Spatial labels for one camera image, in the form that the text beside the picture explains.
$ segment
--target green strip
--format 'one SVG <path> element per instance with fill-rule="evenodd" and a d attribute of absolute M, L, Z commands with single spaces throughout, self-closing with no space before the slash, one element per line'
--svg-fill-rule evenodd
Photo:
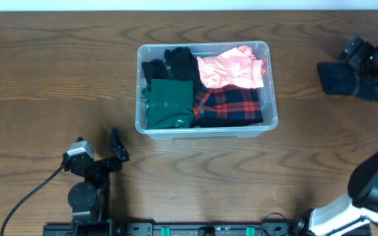
<path fill-rule="evenodd" d="M 246 236 L 255 236 L 255 228 L 254 227 L 247 227 L 246 228 Z"/>
<path fill-rule="evenodd" d="M 162 227 L 161 228 L 161 236 L 170 236 L 170 228 L 169 227 Z"/>

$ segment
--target pink shirt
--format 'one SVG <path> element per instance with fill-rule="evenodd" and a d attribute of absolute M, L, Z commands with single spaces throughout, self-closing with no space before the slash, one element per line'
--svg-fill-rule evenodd
<path fill-rule="evenodd" d="M 252 49 L 241 46 L 219 56 L 197 57 L 199 75 L 207 88 L 236 85 L 246 89 L 263 87 L 262 60 L 256 60 Z"/>

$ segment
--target white wall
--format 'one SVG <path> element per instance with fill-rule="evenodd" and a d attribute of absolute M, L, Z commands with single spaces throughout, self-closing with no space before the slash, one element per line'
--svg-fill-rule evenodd
<path fill-rule="evenodd" d="M 0 10 L 358 9 L 378 9 L 378 0 L 0 0 Z"/>

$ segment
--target black cloth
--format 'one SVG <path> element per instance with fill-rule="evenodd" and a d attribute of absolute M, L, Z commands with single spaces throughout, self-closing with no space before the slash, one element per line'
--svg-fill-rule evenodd
<path fill-rule="evenodd" d="M 167 69 L 160 59 L 154 59 L 151 62 L 143 62 L 142 70 L 144 71 L 147 84 L 151 85 L 151 79 L 166 79 L 169 77 Z"/>
<path fill-rule="evenodd" d="M 195 92 L 202 89 L 202 82 L 198 69 L 198 61 L 187 47 L 178 47 L 164 52 L 164 58 L 169 63 L 171 73 L 175 79 L 193 81 Z"/>
<path fill-rule="evenodd" d="M 372 83 L 369 75 L 360 75 L 350 65 L 320 62 L 318 72 L 326 94 L 353 95 L 378 102 L 378 84 Z"/>

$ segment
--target plaid shirt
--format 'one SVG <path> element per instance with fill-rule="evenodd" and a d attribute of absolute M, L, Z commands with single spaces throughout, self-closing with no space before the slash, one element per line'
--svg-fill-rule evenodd
<path fill-rule="evenodd" d="M 221 123 L 236 123 L 236 126 L 261 123 L 263 118 L 259 102 L 260 95 L 257 89 L 240 88 L 234 85 L 223 88 L 204 87 L 195 94 L 196 123 L 201 125 L 200 123 L 214 123 L 218 120 Z"/>

